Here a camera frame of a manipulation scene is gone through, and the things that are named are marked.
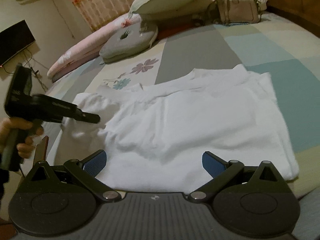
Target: pink blanket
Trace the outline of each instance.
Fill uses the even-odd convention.
[[[108,41],[108,39],[119,29],[135,24],[141,21],[140,15],[135,14],[130,20],[128,14],[119,16],[117,19],[103,26],[99,30],[90,34],[82,41],[68,49],[57,61],[52,65],[47,73],[49,79],[60,71],[61,74],[56,76],[53,82],[69,73],[70,71],[81,66],[85,62],[97,57],[102,46]]]

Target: device handle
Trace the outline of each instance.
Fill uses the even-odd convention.
[[[24,143],[28,130],[11,129],[2,152],[0,169],[18,171],[22,158],[18,154],[17,144]]]

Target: bed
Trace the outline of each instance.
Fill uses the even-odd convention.
[[[280,16],[265,12],[258,24],[191,29],[108,65],[97,57],[55,82],[47,95],[72,102],[76,94],[94,93],[103,83],[119,90],[167,82],[193,68],[231,69],[240,63],[249,71],[271,73],[300,167],[299,177],[288,183],[301,197],[320,186],[320,40]],[[53,165],[62,132],[59,124],[43,126],[49,136],[46,159]],[[76,153],[66,156],[76,158]],[[26,162],[24,171],[31,166]]]

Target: white wall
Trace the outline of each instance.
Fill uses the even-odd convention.
[[[70,0],[54,1],[70,26],[75,39],[71,37],[52,0],[39,0],[25,5],[20,5],[15,0],[0,0],[0,31],[21,20],[25,20],[36,39],[36,44],[29,46],[28,49],[34,54],[33,57],[47,68],[50,68],[67,49],[91,33],[90,28]],[[20,53],[4,66],[7,71],[13,72],[16,64],[24,61],[23,53]],[[30,63],[35,70],[39,70],[42,82],[50,87],[52,83],[46,78],[47,69],[33,60]],[[10,80],[11,76],[5,73],[3,69],[0,69],[0,119],[6,116],[3,103]],[[32,83],[32,93],[44,93],[35,78],[33,78]],[[8,204],[18,186],[19,180],[20,176],[11,172],[10,182],[5,184],[5,195],[0,210],[0,217],[5,220],[9,218],[7,212]]]

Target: hand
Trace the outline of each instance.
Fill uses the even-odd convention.
[[[18,128],[22,130],[28,130],[31,129],[32,126],[32,122],[28,122],[19,117],[4,118],[0,123],[0,154],[5,148],[7,137],[11,129]],[[36,131],[36,135],[40,136],[43,134],[43,132],[43,128],[39,127]],[[34,148],[33,138],[31,136],[28,136],[25,139],[25,143],[19,143],[17,145],[18,153],[20,157],[24,159],[30,158],[31,152],[34,150]]]

